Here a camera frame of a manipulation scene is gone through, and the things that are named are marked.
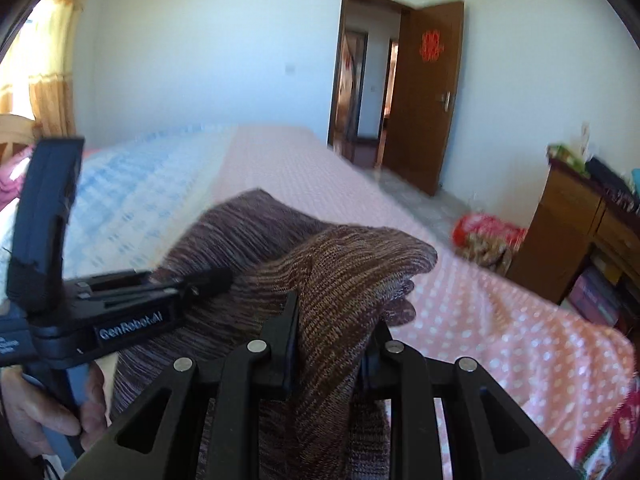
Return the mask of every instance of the yellow curtain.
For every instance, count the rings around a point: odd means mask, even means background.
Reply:
[[[34,9],[29,95],[45,137],[76,134],[72,63],[78,17],[84,0],[42,0]]]
[[[0,62],[0,114],[10,114],[14,109],[14,61],[19,43],[20,32]]]

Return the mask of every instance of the tile floor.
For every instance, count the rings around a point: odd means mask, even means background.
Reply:
[[[441,243],[452,247],[451,232],[468,206],[445,191],[428,196],[389,170],[362,170],[378,187],[427,226]]]

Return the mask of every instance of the silver screw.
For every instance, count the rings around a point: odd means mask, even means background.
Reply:
[[[186,372],[193,366],[193,361],[188,357],[181,357],[174,361],[174,369],[177,372]]]
[[[253,341],[249,341],[246,348],[253,354],[259,354],[267,349],[267,343],[262,339],[254,339]]]
[[[463,357],[458,361],[458,366],[465,372],[475,372],[478,368],[478,362],[471,357]]]
[[[404,350],[404,345],[400,341],[387,341],[385,348],[390,354],[399,354]]]

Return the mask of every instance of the teal object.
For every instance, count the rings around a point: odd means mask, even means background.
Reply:
[[[634,184],[636,184],[636,194],[640,194],[640,170],[638,168],[632,170],[631,177],[634,180]]]

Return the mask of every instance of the desk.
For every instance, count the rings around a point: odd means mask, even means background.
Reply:
[[[640,286],[640,217],[564,163],[550,164],[545,192],[507,278],[559,304],[597,247]]]

